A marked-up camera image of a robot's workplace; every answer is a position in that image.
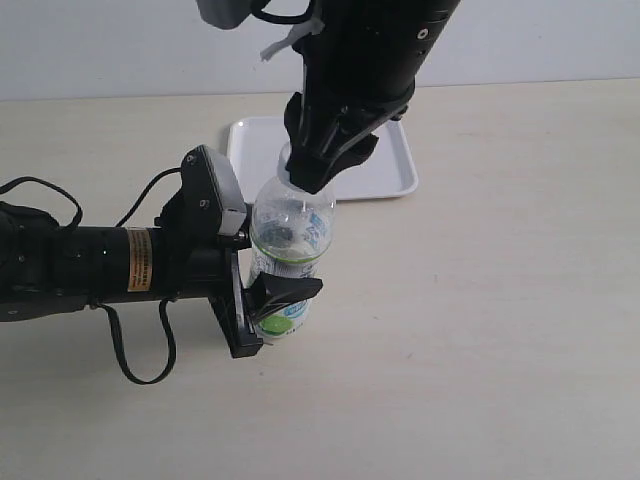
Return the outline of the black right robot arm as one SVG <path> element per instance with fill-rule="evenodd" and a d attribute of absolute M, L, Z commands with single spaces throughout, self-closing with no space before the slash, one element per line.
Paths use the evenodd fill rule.
<path fill-rule="evenodd" d="M 290 181 L 312 194 L 363 164 L 375 130 L 408 109 L 415 79 L 453 15 L 455 1 L 322 1 L 323 28 L 295 42 L 303 88 L 284 124 Z"/>

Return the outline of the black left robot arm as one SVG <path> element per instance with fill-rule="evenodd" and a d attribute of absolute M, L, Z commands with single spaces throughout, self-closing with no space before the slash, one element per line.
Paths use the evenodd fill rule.
<path fill-rule="evenodd" d="M 1 319 L 16 322 L 101 304 L 206 298 L 234 358 L 263 345 L 254 326 L 278 310 L 315 297 L 315 278 L 262 273 L 250 287 L 238 253 L 251 246 L 246 212 L 230 234 L 212 196 L 186 188 L 148 228 L 67 229 L 48 213 L 1 205 Z"/>

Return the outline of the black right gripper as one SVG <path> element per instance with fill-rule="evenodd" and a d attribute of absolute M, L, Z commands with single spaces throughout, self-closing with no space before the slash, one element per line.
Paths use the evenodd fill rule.
<path fill-rule="evenodd" d="M 288 100 L 283 117 L 291 144 L 290 182 L 316 194 L 342 171 L 362 165 L 378 144 L 374 131 L 401 119 L 414 92 L 414 80 L 397 94 L 373 96 L 338 93 L 306 80 Z"/>

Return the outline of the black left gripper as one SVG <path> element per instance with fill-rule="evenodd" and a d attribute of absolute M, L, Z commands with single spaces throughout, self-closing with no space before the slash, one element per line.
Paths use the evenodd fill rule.
<path fill-rule="evenodd" d="M 251 206 L 242 202 L 241 223 L 230 235 L 219 233 L 223 214 L 211 199 L 187 200 L 180 189 L 154 219 L 154 292 L 171 299 L 205 298 L 234 358 L 256 355 L 263 341 L 257 325 L 293 304 L 314 298 L 319 278 L 286 278 L 261 272 L 242 300 L 238 252 L 250 247 Z"/>

